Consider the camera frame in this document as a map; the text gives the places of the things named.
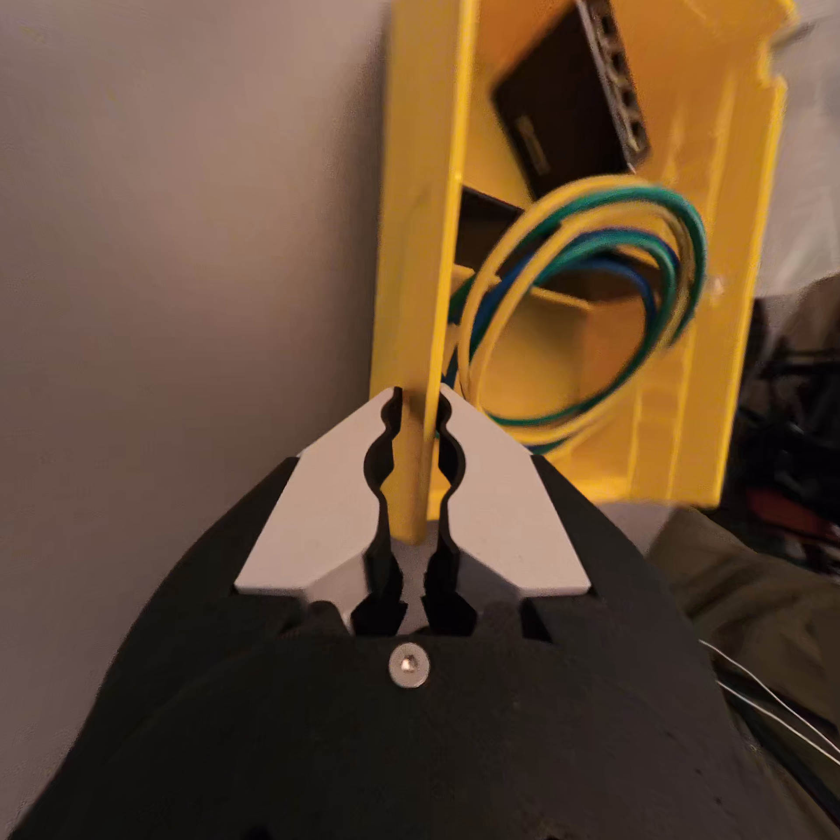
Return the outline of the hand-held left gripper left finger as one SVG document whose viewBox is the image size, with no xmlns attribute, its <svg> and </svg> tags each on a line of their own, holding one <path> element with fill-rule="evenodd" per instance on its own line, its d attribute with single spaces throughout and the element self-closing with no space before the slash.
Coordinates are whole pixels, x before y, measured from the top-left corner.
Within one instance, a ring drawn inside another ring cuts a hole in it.
<svg viewBox="0 0 840 840">
<path fill-rule="evenodd" d="M 403 573 L 382 492 L 403 391 L 389 387 L 303 449 L 235 580 L 242 595 L 335 606 L 351 632 L 394 635 Z"/>
</svg>

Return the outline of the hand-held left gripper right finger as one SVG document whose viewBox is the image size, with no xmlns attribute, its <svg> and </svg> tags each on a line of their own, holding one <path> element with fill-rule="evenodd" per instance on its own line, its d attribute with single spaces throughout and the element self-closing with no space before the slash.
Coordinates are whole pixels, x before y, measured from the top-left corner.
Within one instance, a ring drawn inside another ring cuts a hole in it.
<svg viewBox="0 0 840 840">
<path fill-rule="evenodd" d="M 424 611 L 438 635 L 471 635 L 497 604 L 587 594 L 592 583 L 530 451 L 441 385 L 437 468 L 448 483 Z"/>
</svg>

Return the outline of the yellow plastic bin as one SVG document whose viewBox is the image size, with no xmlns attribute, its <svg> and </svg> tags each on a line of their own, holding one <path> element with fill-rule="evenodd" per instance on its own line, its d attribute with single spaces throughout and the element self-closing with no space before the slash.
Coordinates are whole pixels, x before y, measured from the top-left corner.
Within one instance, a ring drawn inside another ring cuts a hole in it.
<svg viewBox="0 0 840 840">
<path fill-rule="evenodd" d="M 444 383 L 592 501 L 721 500 L 784 115 L 771 48 L 795 2 L 613 2 L 651 155 L 534 199 L 492 91 L 572 3 L 392 5 L 371 393 L 404 393 L 385 496 L 407 542 L 445 493 Z M 450 295 L 465 187 L 522 215 Z M 604 257 L 658 288 L 541 288 Z"/>
</svg>

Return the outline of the black ethernet switch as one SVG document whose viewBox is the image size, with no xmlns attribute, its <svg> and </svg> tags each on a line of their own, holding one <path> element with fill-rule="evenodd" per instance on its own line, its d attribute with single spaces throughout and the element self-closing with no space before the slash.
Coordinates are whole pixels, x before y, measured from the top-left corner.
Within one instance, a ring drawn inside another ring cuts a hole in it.
<svg viewBox="0 0 840 840">
<path fill-rule="evenodd" d="M 613 2 L 578 1 L 492 91 L 532 198 L 634 174 L 653 150 Z"/>
</svg>

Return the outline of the black bin divider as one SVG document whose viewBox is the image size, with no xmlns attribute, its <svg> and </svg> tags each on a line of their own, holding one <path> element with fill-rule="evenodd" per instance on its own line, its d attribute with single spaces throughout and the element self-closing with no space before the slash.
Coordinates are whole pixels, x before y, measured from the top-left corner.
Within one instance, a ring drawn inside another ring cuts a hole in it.
<svg viewBox="0 0 840 840">
<path fill-rule="evenodd" d="M 516 206 L 468 187 L 463 189 L 450 295 L 477 272 L 521 215 L 522 210 Z M 599 258 L 597 265 L 595 258 L 588 258 L 583 268 L 564 269 L 542 282 L 541 288 L 591 303 L 615 302 L 641 296 L 635 277 L 645 279 L 651 290 L 658 288 L 656 270 L 631 257 Z"/>
</svg>

